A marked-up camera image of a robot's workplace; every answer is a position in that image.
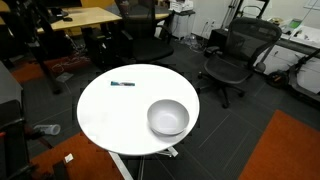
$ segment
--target carpet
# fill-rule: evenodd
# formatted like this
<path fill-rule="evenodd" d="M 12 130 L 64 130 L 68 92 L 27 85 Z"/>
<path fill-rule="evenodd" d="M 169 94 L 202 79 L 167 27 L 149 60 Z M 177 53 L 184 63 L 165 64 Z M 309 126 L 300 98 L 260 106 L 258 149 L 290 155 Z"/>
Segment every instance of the carpet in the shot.
<path fill-rule="evenodd" d="M 84 67 L 91 62 L 88 60 L 71 62 L 68 57 L 45 61 L 45 65 L 54 76 L 63 72 L 72 72 L 75 69 Z M 11 71 L 12 76 L 19 82 L 24 83 L 44 76 L 40 65 L 35 60 L 22 59 L 14 63 L 15 68 Z"/>
<path fill-rule="evenodd" d="M 239 179 L 319 180 L 320 132 L 277 110 Z"/>
<path fill-rule="evenodd" d="M 74 159 L 65 163 L 70 180 L 123 180 L 109 153 L 82 132 L 36 156 L 31 162 L 39 165 L 37 173 L 53 173 L 52 166 L 70 153 Z"/>

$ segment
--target white table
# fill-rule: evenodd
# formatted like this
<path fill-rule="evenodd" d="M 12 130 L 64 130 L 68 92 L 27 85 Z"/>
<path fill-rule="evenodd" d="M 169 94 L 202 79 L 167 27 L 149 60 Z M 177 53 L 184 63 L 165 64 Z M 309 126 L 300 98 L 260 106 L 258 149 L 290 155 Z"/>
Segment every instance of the white table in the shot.
<path fill-rule="evenodd" d="M 135 86 L 110 86 L 111 81 L 133 82 Z M 186 107 L 190 121 L 185 131 L 164 136 L 150 129 L 148 108 L 161 99 L 172 99 Z M 80 97 L 77 115 L 83 132 L 98 146 L 122 155 L 141 156 L 183 140 L 197 121 L 199 99 L 193 86 L 172 70 L 155 65 L 128 65 L 92 81 Z"/>

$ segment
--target white bowl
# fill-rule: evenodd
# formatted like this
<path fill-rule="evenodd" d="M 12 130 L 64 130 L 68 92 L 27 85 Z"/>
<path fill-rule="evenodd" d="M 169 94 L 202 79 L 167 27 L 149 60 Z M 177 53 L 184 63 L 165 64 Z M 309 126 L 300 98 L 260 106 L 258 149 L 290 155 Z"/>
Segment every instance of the white bowl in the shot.
<path fill-rule="evenodd" d="M 151 129 L 165 135 L 179 134 L 188 126 L 189 113 L 177 101 L 160 100 L 148 110 L 148 122 Z"/>

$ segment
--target paper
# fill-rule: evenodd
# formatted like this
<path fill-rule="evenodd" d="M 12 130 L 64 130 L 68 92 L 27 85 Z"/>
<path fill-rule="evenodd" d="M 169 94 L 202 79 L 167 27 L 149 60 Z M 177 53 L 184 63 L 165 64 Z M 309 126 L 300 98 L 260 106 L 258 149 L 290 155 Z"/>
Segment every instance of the paper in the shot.
<path fill-rule="evenodd" d="M 73 160 L 73 156 L 72 154 L 70 153 L 68 156 L 64 157 L 64 159 L 66 160 L 66 163 L 70 162 Z"/>

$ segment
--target chair base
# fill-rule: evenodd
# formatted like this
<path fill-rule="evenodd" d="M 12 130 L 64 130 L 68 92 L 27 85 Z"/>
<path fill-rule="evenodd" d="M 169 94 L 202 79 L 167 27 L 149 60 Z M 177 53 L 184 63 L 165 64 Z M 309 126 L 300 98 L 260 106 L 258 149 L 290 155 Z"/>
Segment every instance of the chair base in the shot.
<path fill-rule="evenodd" d="M 210 79 L 210 80 L 213 80 L 214 82 L 216 82 L 216 87 L 220 90 L 222 90 L 223 92 L 223 95 L 224 95 L 224 103 L 222 104 L 222 107 L 224 109 L 226 108 L 229 108 L 230 106 L 230 101 L 229 101 L 229 97 L 228 97 L 228 92 L 227 92 L 227 88 L 230 88 L 230 89 L 234 89 L 236 91 L 238 91 L 238 96 L 239 97 L 244 97 L 245 95 L 245 91 L 239 87 L 236 87 L 236 86 L 233 86 L 233 85 L 229 85 L 229 84 L 225 84 L 221 81 L 218 81 L 216 79 L 213 79 L 211 76 L 207 75 L 207 74 L 203 74 L 202 72 L 199 72 L 199 75 L 198 75 L 198 79 L 202 79 L 203 77 L 207 78 L 207 79 Z M 209 87 L 213 87 L 215 84 L 210 84 L 210 85 L 207 85 L 207 86 L 203 86 L 203 87 L 197 87 L 196 88 L 196 91 L 198 94 L 201 93 L 201 91 L 203 91 L 204 89 L 207 89 Z"/>

